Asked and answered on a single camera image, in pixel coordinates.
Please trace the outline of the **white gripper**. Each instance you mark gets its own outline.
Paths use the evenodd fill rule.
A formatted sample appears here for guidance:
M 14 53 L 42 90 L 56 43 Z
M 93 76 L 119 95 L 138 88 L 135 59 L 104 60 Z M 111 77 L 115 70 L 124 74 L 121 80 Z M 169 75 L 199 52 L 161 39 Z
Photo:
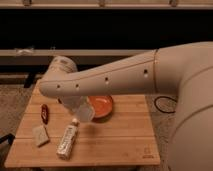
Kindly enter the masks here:
M 61 98 L 61 102 L 64 105 L 65 108 L 71 110 L 71 115 L 76 118 L 78 121 L 80 121 L 78 114 L 76 111 L 78 108 L 86 101 L 85 96 L 71 96 L 71 97 L 65 97 Z M 87 104 L 87 109 L 88 109 L 88 118 L 93 119 L 96 112 L 95 108 L 91 103 Z

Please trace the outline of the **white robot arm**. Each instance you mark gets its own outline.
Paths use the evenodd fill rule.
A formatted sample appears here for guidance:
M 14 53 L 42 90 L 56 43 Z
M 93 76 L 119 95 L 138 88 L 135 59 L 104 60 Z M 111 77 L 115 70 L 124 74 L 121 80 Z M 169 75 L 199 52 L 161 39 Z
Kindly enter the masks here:
M 57 56 L 39 89 L 66 108 L 78 96 L 177 94 L 165 171 L 213 171 L 213 41 L 159 48 L 84 71 Z

